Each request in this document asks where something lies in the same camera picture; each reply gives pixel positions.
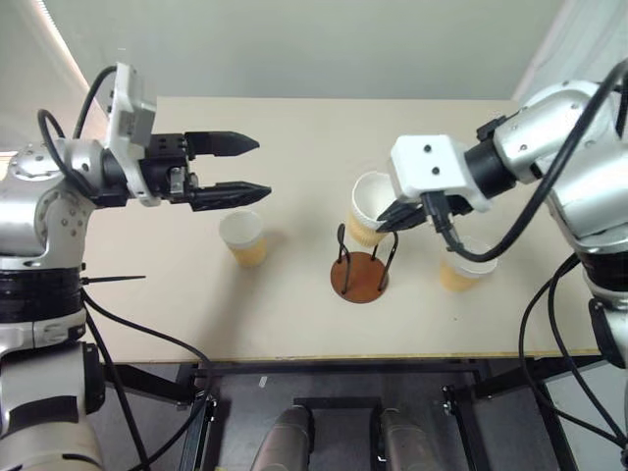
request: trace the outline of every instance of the black cable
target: black cable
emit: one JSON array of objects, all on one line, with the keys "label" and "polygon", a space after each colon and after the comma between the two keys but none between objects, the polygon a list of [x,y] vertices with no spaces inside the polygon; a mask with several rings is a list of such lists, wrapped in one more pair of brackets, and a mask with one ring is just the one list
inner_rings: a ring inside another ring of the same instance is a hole
[{"label": "black cable", "polygon": [[141,439],[141,435],[139,434],[139,430],[137,429],[137,424],[135,423],[135,418],[133,417],[133,413],[131,412],[131,405],[129,404],[129,400],[127,399],[127,394],[125,393],[125,387],[123,386],[122,379],[120,378],[120,374],[118,373],[118,369],[114,364],[114,360],[111,358],[109,354],[109,350],[107,349],[107,345],[105,345],[105,340],[100,335],[94,320],[91,318],[89,311],[85,308],[86,311],[86,321],[87,327],[89,331],[96,340],[96,345],[98,345],[98,349],[100,353],[102,353],[102,357],[105,360],[105,366],[111,373],[111,379],[113,380],[114,388],[116,390],[116,394],[118,395],[118,400],[120,401],[120,405],[122,407],[122,412],[125,415],[125,420],[127,421],[127,425],[129,425],[129,432],[131,432],[131,437],[133,442],[135,443],[135,449],[137,449],[137,454],[139,455],[139,461],[141,463],[141,469],[145,469],[150,471],[150,464],[148,463],[148,454],[146,454],[146,448],[144,446],[144,442]]},{"label": "black cable", "polygon": [[449,249],[473,262],[487,262],[499,257],[503,252],[510,248],[510,246],[528,227],[528,224],[530,224],[530,221],[532,221],[532,218],[548,197],[548,194],[550,194],[551,188],[555,184],[558,177],[560,177],[560,174],[569,162],[571,155],[589,128],[589,125],[596,117],[596,114],[602,107],[605,99],[614,91],[615,84],[620,79],[623,79],[627,73],[628,59],[617,64],[606,76],[598,87],[596,93],[593,95],[591,100],[589,100],[589,103],[587,103],[582,115],[580,115],[580,118],[578,118],[578,121],[574,125],[573,130],[571,130],[560,146],[560,150],[558,150],[556,157],[553,159],[553,162],[549,166],[545,176],[541,179],[541,182],[539,183],[539,186],[537,186],[537,189],[534,191],[532,197],[525,205],[512,227],[495,247],[485,253],[469,252],[464,248],[464,245],[460,243],[459,240],[456,240],[451,232],[443,231],[442,234]]},{"label": "black cable", "polygon": [[626,116],[628,115],[628,76],[624,76],[624,80],[621,83],[621,98],[619,99],[619,112],[617,113],[617,122],[615,123],[615,130],[619,137],[624,136],[624,129],[626,128]]},{"label": "black cable", "polygon": [[65,138],[66,136],[59,125],[59,122],[55,119],[55,117],[48,110],[39,110],[37,111],[37,123],[39,124],[39,130],[41,131],[41,137],[43,139],[48,152],[50,153],[50,157],[54,161],[54,163],[59,167],[59,170],[64,175],[66,180],[77,189],[77,191],[82,194],[85,198],[91,199],[93,195],[95,195],[95,190],[91,187],[89,182],[74,169],[69,168],[65,162],[59,156],[59,152],[57,151],[57,147],[52,141],[52,136],[50,135],[50,130],[48,129],[48,123],[52,125],[55,129],[59,137]]},{"label": "black cable", "polygon": [[100,88],[100,85],[102,85],[102,82],[116,70],[118,70],[117,66],[109,66],[100,71],[100,74],[98,74],[94,79],[94,82],[89,87],[89,91],[82,102],[82,106],[80,107],[80,113],[78,113],[77,124],[75,125],[75,131],[72,133],[72,139],[80,138],[82,128],[85,126],[85,120],[87,119],[87,113],[91,107],[91,102],[94,100],[96,93],[98,93],[98,89]]},{"label": "black cable", "polygon": [[589,385],[580,374],[580,371],[578,371],[578,366],[573,361],[573,358],[567,351],[567,347],[565,346],[562,336],[560,335],[560,331],[558,330],[558,326],[556,324],[556,313],[554,309],[554,298],[555,298],[556,287],[558,286],[559,279],[560,279],[560,276],[554,276],[551,279],[550,284],[549,284],[549,293],[548,293],[549,324],[551,325],[551,332],[553,333],[553,337],[555,338],[556,343],[558,344],[558,349],[560,350],[560,353],[562,353],[562,357],[567,363],[567,366],[569,367],[569,370],[573,374],[574,378],[580,385],[580,388],[582,388],[582,391],[584,391],[584,393],[587,395],[587,397],[593,404],[594,408],[600,413],[600,415],[602,416],[606,424],[608,424],[608,427],[610,427],[610,429],[615,434],[615,436],[626,444],[628,443],[626,441],[626,435],[619,428],[617,423],[612,419],[608,411],[604,408],[604,406],[598,400],[598,398],[593,393],[593,391],[591,391],[591,388],[589,388]]},{"label": "black cable", "polygon": [[[579,262],[575,254],[571,255],[569,258],[567,258],[567,260],[565,260],[560,265],[558,270],[556,270],[556,273],[554,276],[562,277],[566,275],[573,268],[575,268],[578,265],[578,263]],[[521,318],[521,326],[519,327],[518,353],[519,353],[519,364],[521,366],[521,370],[523,371],[526,382],[528,383],[528,386],[530,386],[530,388],[532,389],[532,392],[537,397],[537,400],[542,406],[548,408],[549,410],[552,410],[556,415],[562,417],[563,419],[568,420],[569,422],[572,422],[584,429],[587,429],[588,431],[596,435],[599,435],[603,439],[606,439],[616,444],[619,447],[624,447],[625,444],[620,439],[610,434],[609,432],[602,430],[588,422],[585,422],[584,420],[578,419],[577,417],[574,417],[573,415],[567,414],[566,412],[563,412],[562,410],[556,408],[553,405],[553,403],[551,403],[551,401],[541,392],[536,382],[532,378],[530,371],[528,370],[528,364],[526,362],[525,351],[524,351],[525,335],[526,335],[526,327],[528,325],[528,319],[530,318],[530,314],[532,313],[532,309],[534,308],[535,304],[539,301],[539,299],[541,299],[541,296],[543,296],[543,294],[550,288],[550,284],[551,284],[551,280],[547,281],[537,291],[534,297],[530,300],[530,303],[526,307],[526,310],[523,313],[523,317]]]},{"label": "black cable", "polygon": [[[82,293],[82,296],[83,296],[83,299],[84,299],[85,303],[87,303],[89,306],[93,307],[96,311],[98,311],[100,314],[105,316],[107,319],[110,319],[110,320],[112,320],[114,322],[122,324],[123,326],[127,326],[127,327],[130,327],[132,329],[136,329],[136,330],[138,330],[140,332],[144,332],[145,334],[148,334],[150,336],[157,337],[157,338],[165,340],[165,341],[169,341],[170,343],[174,343],[175,345],[178,345],[178,346],[180,346],[182,348],[185,348],[187,351],[193,353],[198,358],[200,358],[201,362],[203,363],[203,366],[205,367],[205,369],[207,371],[207,378],[206,378],[206,382],[205,382],[205,388],[203,389],[202,395],[198,395],[197,396],[196,402],[192,406],[192,409],[191,409],[191,411],[189,413],[189,417],[187,417],[187,419],[185,420],[185,422],[183,422],[183,424],[180,426],[180,428],[159,449],[157,449],[157,451],[155,451],[154,453],[152,453],[148,457],[148,464],[152,464],[162,454],[164,454],[166,451],[168,451],[168,449],[172,445],[174,445],[177,442],[177,440],[181,437],[181,435],[183,435],[185,433],[187,428],[190,426],[190,424],[194,421],[196,416],[200,413],[201,409],[203,408],[204,399],[209,397],[209,394],[210,394],[211,381],[210,381],[209,372],[210,372],[210,368],[211,368],[211,361],[209,360],[209,358],[202,351],[200,351],[199,349],[197,349],[197,348],[195,348],[195,347],[185,343],[184,341],[181,341],[179,339],[175,339],[174,337],[168,336],[166,334],[162,334],[161,332],[154,331],[154,330],[149,329],[147,327],[140,326],[139,324],[136,324],[134,322],[128,321],[127,319],[123,319],[122,317],[118,317],[115,314],[112,314],[111,312],[107,311],[103,307],[99,306],[96,303],[96,301],[94,301],[91,297],[89,297],[89,294],[87,294],[87,292],[85,291],[84,288],[81,290],[81,293]],[[131,468],[130,471],[140,471],[141,469],[142,469],[141,465],[136,465],[133,468]]]}]

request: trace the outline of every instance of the white paper cup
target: white paper cup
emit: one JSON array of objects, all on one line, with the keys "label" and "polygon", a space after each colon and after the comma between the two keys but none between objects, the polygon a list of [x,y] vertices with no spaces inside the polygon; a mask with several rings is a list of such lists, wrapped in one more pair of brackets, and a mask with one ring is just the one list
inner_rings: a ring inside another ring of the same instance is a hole
[{"label": "white paper cup", "polygon": [[253,211],[231,213],[220,222],[218,233],[240,266],[254,267],[266,258],[264,224]]},{"label": "white paper cup", "polygon": [[[490,248],[487,244],[469,236],[462,237],[460,241],[470,252],[484,253]],[[455,252],[445,251],[441,260],[441,284],[452,291],[465,291],[492,273],[496,267],[496,258],[488,262],[476,263]]]},{"label": "white paper cup", "polygon": [[351,194],[347,228],[351,237],[365,247],[380,243],[386,233],[376,232],[384,222],[377,218],[395,201],[391,176],[381,172],[362,175]]}]

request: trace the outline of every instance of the gray floor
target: gray floor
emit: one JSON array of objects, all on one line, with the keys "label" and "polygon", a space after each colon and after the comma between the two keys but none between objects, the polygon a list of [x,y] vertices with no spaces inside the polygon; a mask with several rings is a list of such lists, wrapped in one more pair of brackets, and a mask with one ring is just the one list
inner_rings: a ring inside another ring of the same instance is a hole
[{"label": "gray floor", "polygon": [[[152,367],[150,371],[173,378],[176,367]],[[468,469],[455,419],[445,416],[442,408],[442,385],[460,384],[464,380],[459,375],[272,375],[260,380],[260,375],[221,380],[221,400],[230,405],[218,463],[226,471],[250,468],[265,434],[294,397],[342,395],[381,397],[385,407],[403,410],[428,433],[444,470]],[[166,440],[187,415],[187,411],[142,397],[131,397],[131,407],[149,452]],[[481,402],[476,412],[494,469],[557,469],[530,393],[514,392]],[[108,390],[105,406],[90,417],[101,440],[107,469],[128,469],[136,464],[136,453],[113,390]],[[367,411],[319,410],[315,411],[315,420],[316,449],[310,471],[369,469]],[[179,441],[152,469],[178,469],[182,445]]]}]

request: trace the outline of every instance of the black metal frame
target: black metal frame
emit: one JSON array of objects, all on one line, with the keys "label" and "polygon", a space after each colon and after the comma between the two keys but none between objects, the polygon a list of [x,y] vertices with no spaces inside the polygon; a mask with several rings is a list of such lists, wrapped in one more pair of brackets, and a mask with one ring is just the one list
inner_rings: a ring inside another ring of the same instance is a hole
[{"label": "black metal frame", "polygon": [[[583,367],[602,361],[602,358],[580,356],[575,357],[574,360],[578,367]],[[543,383],[544,380],[569,371],[561,358],[527,359],[527,364],[533,379],[545,392],[547,389]],[[471,471],[491,470],[490,460],[473,410],[474,401],[491,398],[501,393],[511,393],[527,386],[521,368],[514,368],[492,376],[486,359],[217,362],[213,365],[209,378],[207,378],[207,372],[198,370],[196,365],[184,364],[174,382],[129,365],[119,365],[118,370],[123,383],[131,393],[139,393],[176,404],[192,403],[197,392],[194,385],[196,378],[205,378],[205,381],[214,382],[220,377],[237,374],[468,373],[473,376],[472,385],[464,388],[445,385],[443,393],[445,410],[455,417],[467,464]],[[215,392],[213,397],[218,397],[218,394]],[[216,399],[212,400],[207,402],[205,410],[199,414],[187,433],[181,471],[194,469],[190,466],[198,466],[201,462],[216,464],[218,462],[222,427],[229,411],[229,404],[217,402]],[[562,471],[576,470],[577,466],[560,421],[553,411],[541,404],[538,405],[559,468]]]}]

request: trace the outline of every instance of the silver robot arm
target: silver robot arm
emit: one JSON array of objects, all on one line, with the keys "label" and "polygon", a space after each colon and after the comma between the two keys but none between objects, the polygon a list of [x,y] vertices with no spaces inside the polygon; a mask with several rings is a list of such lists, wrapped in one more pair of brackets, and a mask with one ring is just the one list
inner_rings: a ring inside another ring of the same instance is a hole
[{"label": "silver robot arm", "polygon": [[[397,202],[380,217],[380,231],[429,220],[457,239],[450,215],[489,211],[494,196],[541,179],[598,87],[566,81],[546,88],[514,116],[479,128],[481,142],[470,149],[447,135],[400,136],[390,160]],[[585,268],[600,350],[625,368],[628,144],[615,130],[616,108],[605,99],[546,203]]]},{"label": "silver robot arm", "polygon": [[231,131],[152,134],[155,106],[143,100],[137,72],[111,70],[105,138],[53,139],[46,125],[61,129],[40,110],[44,142],[15,155],[0,182],[2,471],[102,468],[86,414],[102,404],[104,380],[95,345],[77,341],[85,333],[79,272],[91,213],[130,198],[223,209],[271,192],[246,182],[199,186],[189,167],[197,155],[235,156],[259,144]]}]

